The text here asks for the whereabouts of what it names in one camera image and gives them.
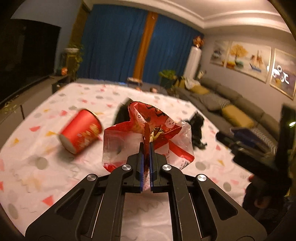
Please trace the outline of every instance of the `metal screw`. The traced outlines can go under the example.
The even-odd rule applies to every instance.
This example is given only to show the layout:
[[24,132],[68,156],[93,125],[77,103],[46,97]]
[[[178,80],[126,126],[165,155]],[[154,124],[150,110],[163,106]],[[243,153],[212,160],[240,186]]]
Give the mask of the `metal screw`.
[[169,164],[165,164],[165,165],[163,165],[163,169],[164,169],[165,171],[169,171],[169,170],[172,169],[172,167],[171,167]]
[[199,175],[197,176],[197,179],[198,179],[199,181],[201,181],[201,182],[204,182],[204,181],[207,179],[207,177],[206,177],[205,175],[203,175],[203,174],[199,174]]
[[87,176],[88,181],[94,181],[95,179],[96,179],[96,175],[94,175],[94,174],[90,174]]
[[125,165],[122,166],[122,169],[125,170],[125,171],[128,171],[128,170],[131,169],[131,165],[125,164]]

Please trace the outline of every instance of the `person's hand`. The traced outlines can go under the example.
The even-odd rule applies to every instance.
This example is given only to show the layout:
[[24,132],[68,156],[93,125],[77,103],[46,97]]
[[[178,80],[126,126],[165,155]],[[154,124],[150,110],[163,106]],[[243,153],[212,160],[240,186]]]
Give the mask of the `person's hand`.
[[[249,176],[249,178],[248,178],[249,182],[253,181],[254,176],[255,176],[254,174]],[[258,207],[258,208],[267,208],[270,201],[271,201],[271,196],[264,196],[259,199],[256,199],[254,202],[254,206]]]

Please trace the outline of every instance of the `white flower pot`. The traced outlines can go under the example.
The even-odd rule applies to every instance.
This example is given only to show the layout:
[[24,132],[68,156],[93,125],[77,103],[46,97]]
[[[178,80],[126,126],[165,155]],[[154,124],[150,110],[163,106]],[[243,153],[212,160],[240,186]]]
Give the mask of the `white flower pot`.
[[64,51],[66,53],[75,54],[75,53],[77,53],[79,51],[79,49],[77,49],[77,48],[64,48]]

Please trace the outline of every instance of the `blue curtain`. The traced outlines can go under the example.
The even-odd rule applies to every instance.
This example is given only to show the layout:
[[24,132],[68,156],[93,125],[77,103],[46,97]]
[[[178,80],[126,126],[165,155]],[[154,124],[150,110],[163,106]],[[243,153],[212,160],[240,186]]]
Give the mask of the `blue curtain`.
[[82,36],[78,76],[119,82],[132,77],[146,17],[142,9],[94,5]]
[[145,60],[143,81],[159,84],[158,73],[172,69],[182,75],[193,38],[203,34],[171,18],[159,15]]

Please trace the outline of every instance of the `sailboat painting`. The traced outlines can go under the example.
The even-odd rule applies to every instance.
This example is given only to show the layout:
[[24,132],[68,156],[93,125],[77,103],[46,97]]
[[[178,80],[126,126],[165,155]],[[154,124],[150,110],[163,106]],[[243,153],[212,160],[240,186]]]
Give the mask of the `sailboat painting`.
[[211,55],[210,63],[224,66],[227,50],[229,47],[230,41],[225,40],[216,40],[214,42],[213,52]]
[[271,61],[271,47],[233,41],[226,67],[266,83]]

